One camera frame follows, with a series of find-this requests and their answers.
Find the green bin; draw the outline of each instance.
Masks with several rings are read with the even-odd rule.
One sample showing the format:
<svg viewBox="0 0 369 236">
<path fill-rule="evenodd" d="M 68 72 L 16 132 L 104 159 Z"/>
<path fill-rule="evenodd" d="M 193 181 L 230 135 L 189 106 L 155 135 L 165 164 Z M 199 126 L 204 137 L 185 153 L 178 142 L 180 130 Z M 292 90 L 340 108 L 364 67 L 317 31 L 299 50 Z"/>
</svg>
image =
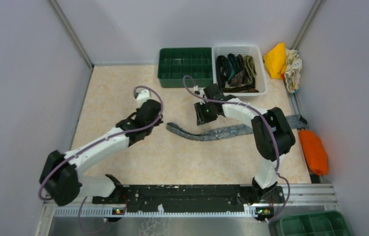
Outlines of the green bin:
<svg viewBox="0 0 369 236">
<path fill-rule="evenodd" d="M 183 88 L 190 75 L 200 88 L 213 84 L 212 48 L 163 48 L 158 61 L 158 79 L 163 88 Z M 193 87 L 191 80 L 186 81 Z"/>
<path fill-rule="evenodd" d="M 277 223 L 279 236 L 352 236 L 338 211 L 285 216 Z"/>
</svg>

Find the white wall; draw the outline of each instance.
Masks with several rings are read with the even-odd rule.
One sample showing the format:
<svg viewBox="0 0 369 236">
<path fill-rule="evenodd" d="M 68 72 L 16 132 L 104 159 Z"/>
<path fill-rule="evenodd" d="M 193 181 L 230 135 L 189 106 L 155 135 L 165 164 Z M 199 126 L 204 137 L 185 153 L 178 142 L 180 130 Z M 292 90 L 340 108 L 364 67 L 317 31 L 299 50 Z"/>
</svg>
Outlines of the white wall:
<svg viewBox="0 0 369 236">
<path fill-rule="evenodd" d="M 33 235 L 42 167 L 68 148 L 87 79 L 46 0 L 0 1 L 0 235 Z"/>
<path fill-rule="evenodd" d="M 369 1 L 326 1 L 300 46 L 300 101 L 357 235 L 369 235 Z"/>
<path fill-rule="evenodd" d="M 165 47 L 288 46 L 313 0 L 58 0 L 95 64 L 156 63 Z"/>
</svg>

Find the white basket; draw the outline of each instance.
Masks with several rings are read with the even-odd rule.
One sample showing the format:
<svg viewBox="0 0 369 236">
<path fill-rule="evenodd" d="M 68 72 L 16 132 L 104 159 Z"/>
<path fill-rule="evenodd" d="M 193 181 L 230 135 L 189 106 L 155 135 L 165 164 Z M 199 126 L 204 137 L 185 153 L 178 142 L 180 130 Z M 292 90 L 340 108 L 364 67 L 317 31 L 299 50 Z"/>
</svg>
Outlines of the white basket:
<svg viewBox="0 0 369 236">
<path fill-rule="evenodd" d="M 217 84 L 218 79 L 216 75 L 216 58 L 218 56 L 225 56 L 229 53 L 241 54 L 242 56 L 252 56 L 254 58 L 254 65 L 256 71 L 255 88 L 258 92 L 235 92 L 227 93 L 224 95 L 232 94 L 234 96 L 261 96 L 268 92 L 267 77 L 265 74 L 264 63 L 262 62 L 261 51 L 256 45 L 244 45 L 244 46 L 215 46 L 212 48 L 212 70 L 213 70 L 213 83 Z"/>
</svg>

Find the gray fabric strip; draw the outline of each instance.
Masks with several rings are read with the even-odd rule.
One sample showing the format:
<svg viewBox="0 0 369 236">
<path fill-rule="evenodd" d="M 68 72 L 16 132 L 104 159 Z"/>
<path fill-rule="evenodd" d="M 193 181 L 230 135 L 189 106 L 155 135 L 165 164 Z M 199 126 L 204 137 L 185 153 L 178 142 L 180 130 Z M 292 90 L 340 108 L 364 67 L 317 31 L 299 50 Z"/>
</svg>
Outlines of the gray fabric strip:
<svg viewBox="0 0 369 236">
<path fill-rule="evenodd" d="M 287 116 L 288 124 L 292 129 L 300 129 L 307 127 L 307 121 L 300 115 Z M 187 132 L 174 122 L 168 122 L 166 129 L 173 134 L 193 141 L 216 141 L 221 139 L 229 139 L 240 135 L 252 134 L 252 129 L 245 124 L 232 125 L 223 128 L 212 129 L 201 134 L 193 134 Z"/>
</svg>

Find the beige table surface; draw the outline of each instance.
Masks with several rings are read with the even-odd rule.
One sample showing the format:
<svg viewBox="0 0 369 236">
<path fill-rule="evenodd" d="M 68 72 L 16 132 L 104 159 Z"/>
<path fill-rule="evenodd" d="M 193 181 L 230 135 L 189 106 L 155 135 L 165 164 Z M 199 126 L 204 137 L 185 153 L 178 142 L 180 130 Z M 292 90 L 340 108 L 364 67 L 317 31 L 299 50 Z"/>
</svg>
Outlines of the beige table surface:
<svg viewBox="0 0 369 236">
<path fill-rule="evenodd" d="M 135 111 L 133 88 L 145 85 L 156 90 L 164 102 L 163 121 L 176 122 L 189 132 L 202 132 L 239 124 L 220 117 L 196 126 L 193 104 L 198 100 L 184 88 L 161 88 L 156 65 L 97 66 L 87 91 L 73 148 L 103 135 Z M 268 93 L 245 98 L 252 105 L 270 109 L 280 107 L 292 114 L 282 80 L 268 78 Z M 123 184 L 239 184 L 251 183 L 261 155 L 253 135 L 214 142 L 189 141 L 168 132 L 165 123 L 152 134 L 127 149 L 110 155 L 90 168 L 86 175 L 112 174 Z M 280 173 L 290 183 L 310 183 L 309 172 L 298 135 L 296 144 L 282 162 Z"/>
</svg>

